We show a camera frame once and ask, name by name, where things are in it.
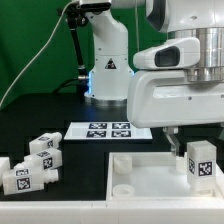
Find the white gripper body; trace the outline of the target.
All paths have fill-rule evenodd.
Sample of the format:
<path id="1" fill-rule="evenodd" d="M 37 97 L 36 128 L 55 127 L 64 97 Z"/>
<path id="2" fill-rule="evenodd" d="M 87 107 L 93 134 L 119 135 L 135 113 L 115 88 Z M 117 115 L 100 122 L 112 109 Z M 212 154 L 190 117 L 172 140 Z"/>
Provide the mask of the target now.
<path id="1" fill-rule="evenodd" d="M 127 118 L 138 128 L 224 122 L 224 82 L 188 82 L 183 70 L 139 71 L 130 81 Z"/>

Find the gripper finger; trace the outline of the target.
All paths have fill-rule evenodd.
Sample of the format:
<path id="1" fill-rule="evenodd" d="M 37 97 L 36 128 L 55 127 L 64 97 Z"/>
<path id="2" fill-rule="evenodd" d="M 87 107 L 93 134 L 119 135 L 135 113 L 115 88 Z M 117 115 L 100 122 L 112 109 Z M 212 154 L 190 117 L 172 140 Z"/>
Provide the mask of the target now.
<path id="1" fill-rule="evenodd" d="M 179 149 L 180 149 L 180 143 L 176 137 L 178 134 L 178 128 L 177 127 L 164 127 L 163 132 L 171 144 L 171 153 L 175 156 L 179 155 Z"/>

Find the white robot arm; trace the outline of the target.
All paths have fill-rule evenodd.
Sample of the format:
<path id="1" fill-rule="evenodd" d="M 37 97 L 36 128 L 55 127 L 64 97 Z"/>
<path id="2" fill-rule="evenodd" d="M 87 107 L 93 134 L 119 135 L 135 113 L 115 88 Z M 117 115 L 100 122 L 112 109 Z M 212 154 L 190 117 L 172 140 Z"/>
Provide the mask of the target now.
<path id="1" fill-rule="evenodd" d="M 146 7 L 151 27 L 165 43 L 136 53 L 127 62 L 127 29 L 111 8 Z M 87 101 L 127 104 L 138 128 L 161 127 L 180 153 L 178 128 L 224 123 L 224 0 L 79 0 L 93 28 L 95 65 Z"/>

